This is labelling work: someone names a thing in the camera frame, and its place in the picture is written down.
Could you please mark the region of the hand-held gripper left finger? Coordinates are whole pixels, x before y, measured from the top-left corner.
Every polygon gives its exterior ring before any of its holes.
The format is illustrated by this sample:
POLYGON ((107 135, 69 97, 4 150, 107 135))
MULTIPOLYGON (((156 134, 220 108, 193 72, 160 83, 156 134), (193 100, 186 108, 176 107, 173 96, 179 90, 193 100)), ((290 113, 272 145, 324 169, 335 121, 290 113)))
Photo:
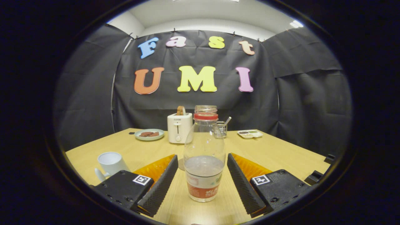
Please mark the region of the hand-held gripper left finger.
POLYGON ((117 206, 154 217, 177 169, 177 155, 169 155, 134 172, 120 170, 92 189, 117 206))

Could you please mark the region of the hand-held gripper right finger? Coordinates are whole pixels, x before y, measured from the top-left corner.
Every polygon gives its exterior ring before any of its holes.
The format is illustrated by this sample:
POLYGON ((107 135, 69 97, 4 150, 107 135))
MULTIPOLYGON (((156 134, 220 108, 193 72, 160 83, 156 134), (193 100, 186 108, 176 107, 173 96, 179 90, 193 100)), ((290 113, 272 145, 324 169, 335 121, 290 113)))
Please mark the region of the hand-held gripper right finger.
POLYGON ((310 189, 288 171, 274 172, 229 153, 227 166, 247 214, 252 218, 282 208, 310 189))

